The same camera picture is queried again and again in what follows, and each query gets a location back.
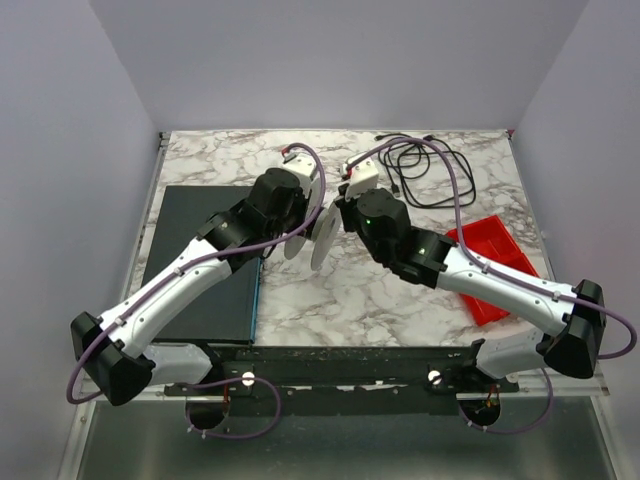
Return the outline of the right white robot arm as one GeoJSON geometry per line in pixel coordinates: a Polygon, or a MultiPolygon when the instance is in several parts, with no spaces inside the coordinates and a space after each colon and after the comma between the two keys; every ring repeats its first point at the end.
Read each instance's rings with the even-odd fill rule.
{"type": "Polygon", "coordinates": [[[530,323],[519,334],[474,342],[466,369],[491,379],[544,367],[571,378],[593,376],[606,325],[599,285],[555,283],[492,262],[413,226],[406,205],[382,188],[343,184],[336,203],[345,230],[400,279],[476,298],[530,323]]]}

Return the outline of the grey cable spool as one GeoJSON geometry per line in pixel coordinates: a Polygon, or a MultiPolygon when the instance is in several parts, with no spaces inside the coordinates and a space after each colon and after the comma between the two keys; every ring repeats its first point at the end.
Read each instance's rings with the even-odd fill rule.
{"type": "Polygon", "coordinates": [[[301,234],[284,244],[284,257],[293,260],[302,250],[306,242],[313,244],[310,267],[314,271],[321,269],[329,250],[341,227],[340,211],[335,200],[328,208],[322,207],[316,219],[301,234]]]}

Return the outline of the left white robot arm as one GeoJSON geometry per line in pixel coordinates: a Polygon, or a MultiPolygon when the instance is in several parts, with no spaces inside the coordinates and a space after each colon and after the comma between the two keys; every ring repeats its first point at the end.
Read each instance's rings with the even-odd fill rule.
{"type": "Polygon", "coordinates": [[[322,209],[326,180],[305,165],[269,168],[247,195],[213,212],[185,248],[131,297],[70,324],[75,369],[121,406],[152,385],[197,384],[214,369],[205,349],[162,346],[161,330],[205,291],[280,243],[300,238],[322,209]]]}

